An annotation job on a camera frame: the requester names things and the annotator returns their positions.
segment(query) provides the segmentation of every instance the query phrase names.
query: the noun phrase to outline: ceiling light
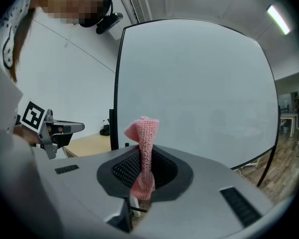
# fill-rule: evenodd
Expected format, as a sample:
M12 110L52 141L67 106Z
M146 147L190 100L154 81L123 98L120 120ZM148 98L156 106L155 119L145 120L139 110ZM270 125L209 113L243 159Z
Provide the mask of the ceiling light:
M274 20L277 22L279 27L283 30L285 34L288 34L290 32L287 24L284 22L284 19L279 15L277 10L271 5L268 9L269 14L271 17L274 18Z

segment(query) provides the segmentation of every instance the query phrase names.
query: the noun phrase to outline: pink towel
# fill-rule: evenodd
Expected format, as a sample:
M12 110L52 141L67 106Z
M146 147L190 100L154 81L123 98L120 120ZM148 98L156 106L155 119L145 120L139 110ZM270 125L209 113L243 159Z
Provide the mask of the pink towel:
M151 151L158 126L158 119L142 116L124 131L129 139L139 143L141 151L142 171L131 189L131 194L137 199L148 200L151 192L155 190L154 177L151 172Z

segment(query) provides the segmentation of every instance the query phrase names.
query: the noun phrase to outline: wooden floor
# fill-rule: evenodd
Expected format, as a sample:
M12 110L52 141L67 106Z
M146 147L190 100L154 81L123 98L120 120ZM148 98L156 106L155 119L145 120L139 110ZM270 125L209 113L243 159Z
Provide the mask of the wooden floor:
M260 190L272 200L274 205L295 194L299 186L299 145L296 141L299 141L299 130L295 131L293 137L290 137L290 131L285 134L282 131L279 133L273 162L260 186ZM270 151L260 158L257 167L239 169L253 185L256 186L262 176L269 156ZM150 208L150 201L139 200L139 204L142 209ZM145 215L146 213L141 213L140 218L132 217L133 227L137 226Z

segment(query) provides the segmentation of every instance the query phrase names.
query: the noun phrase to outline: white shirt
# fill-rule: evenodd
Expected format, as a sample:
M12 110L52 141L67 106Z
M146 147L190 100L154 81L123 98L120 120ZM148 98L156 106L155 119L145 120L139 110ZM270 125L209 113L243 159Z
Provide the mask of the white shirt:
M13 132L22 92L9 74L15 32L28 13L31 0L14 0L0 19L0 130Z

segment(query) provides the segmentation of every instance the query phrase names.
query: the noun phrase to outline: air vent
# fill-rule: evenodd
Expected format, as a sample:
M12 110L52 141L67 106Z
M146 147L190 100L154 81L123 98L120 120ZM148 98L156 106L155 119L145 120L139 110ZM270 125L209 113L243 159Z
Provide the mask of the air vent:
M144 15L143 15L143 12L142 12L142 8L141 8L141 5L140 5L140 1L139 0L130 0L130 1L131 1L131 4L132 4L132 7L134 9L135 16L138 19L138 22L139 23L145 22Z
M77 165L69 165L69 166L56 168L55 172L57 174L61 174L61 173L71 172L71 171L76 170L76 169L79 169L79 167Z
M244 227L251 225L261 218L257 210L234 187L220 190L220 193Z

